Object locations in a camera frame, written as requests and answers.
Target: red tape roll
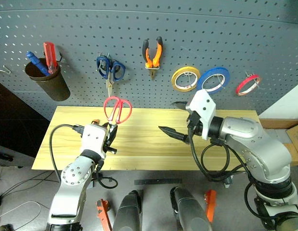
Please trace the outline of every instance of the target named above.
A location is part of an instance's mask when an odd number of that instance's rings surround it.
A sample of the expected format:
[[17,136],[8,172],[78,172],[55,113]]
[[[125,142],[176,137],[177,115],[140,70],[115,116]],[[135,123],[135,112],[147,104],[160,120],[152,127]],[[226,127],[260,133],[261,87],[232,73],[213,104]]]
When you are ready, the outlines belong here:
[[[250,81],[253,81],[253,80],[255,80],[256,82],[250,88],[248,88],[247,90],[241,92],[241,89],[247,83],[249,83]],[[242,81],[242,83],[240,83],[239,86],[237,86],[237,88],[235,90],[235,93],[238,96],[246,95],[246,94],[250,93],[251,91],[253,91],[260,82],[261,82],[261,77],[259,75],[251,75],[248,78],[246,78],[244,81]]]

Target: tool holder cup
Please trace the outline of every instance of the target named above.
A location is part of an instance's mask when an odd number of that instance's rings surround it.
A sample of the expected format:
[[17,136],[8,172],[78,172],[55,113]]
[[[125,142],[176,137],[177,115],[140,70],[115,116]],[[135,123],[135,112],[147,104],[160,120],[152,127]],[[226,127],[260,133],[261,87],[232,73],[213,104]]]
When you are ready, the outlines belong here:
[[[47,66],[45,58],[40,58],[40,61]],[[35,81],[53,100],[63,101],[70,96],[71,92],[62,77],[59,65],[55,73],[45,76],[35,65],[29,62],[25,67],[25,72],[30,79]]]

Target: blue screwdriver handle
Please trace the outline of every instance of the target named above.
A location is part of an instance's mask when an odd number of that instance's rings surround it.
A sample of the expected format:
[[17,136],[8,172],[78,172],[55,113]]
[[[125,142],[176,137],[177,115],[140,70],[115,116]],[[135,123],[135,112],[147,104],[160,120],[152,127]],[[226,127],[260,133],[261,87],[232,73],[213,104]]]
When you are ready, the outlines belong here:
[[26,54],[27,58],[30,59],[30,61],[46,76],[49,76],[47,67],[41,63],[41,61],[32,53],[31,51],[28,51]]

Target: yellow tape roll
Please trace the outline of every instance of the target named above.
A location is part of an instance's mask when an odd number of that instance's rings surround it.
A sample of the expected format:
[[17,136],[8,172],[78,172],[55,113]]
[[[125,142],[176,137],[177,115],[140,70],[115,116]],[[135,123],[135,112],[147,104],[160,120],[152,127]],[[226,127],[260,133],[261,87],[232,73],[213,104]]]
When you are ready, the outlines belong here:
[[[195,76],[194,82],[191,83],[191,85],[179,86],[177,84],[177,80],[178,80],[179,76],[183,75],[183,74],[185,74],[185,75],[190,74],[190,75]],[[185,67],[180,68],[173,74],[171,83],[175,90],[178,90],[181,92],[187,92],[187,91],[194,89],[197,86],[197,81],[199,80],[199,78],[200,78],[200,72],[197,68],[194,68],[193,66],[185,66]]]

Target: red scissors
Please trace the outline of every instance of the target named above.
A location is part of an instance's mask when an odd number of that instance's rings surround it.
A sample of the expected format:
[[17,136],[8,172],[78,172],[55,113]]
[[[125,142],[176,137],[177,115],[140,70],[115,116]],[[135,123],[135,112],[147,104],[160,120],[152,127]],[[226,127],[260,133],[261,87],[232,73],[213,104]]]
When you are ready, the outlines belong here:
[[[112,112],[111,112],[110,116],[108,116],[107,113],[106,113],[106,106],[107,106],[107,103],[111,100],[115,100],[116,102],[115,102],[115,106],[112,109]],[[129,106],[130,112],[129,112],[128,116],[125,119],[121,120],[121,112],[122,112],[122,108],[123,108],[124,103],[126,103]],[[104,102],[104,112],[105,112],[105,115],[107,117],[107,120],[109,121],[109,124],[112,124],[112,125],[114,124],[113,119],[114,119],[114,115],[115,115],[115,112],[116,112],[117,109],[119,109],[119,112],[118,112],[118,115],[116,117],[116,123],[121,124],[130,117],[132,106],[131,106],[131,103],[128,100],[120,99],[117,96],[108,97]]]

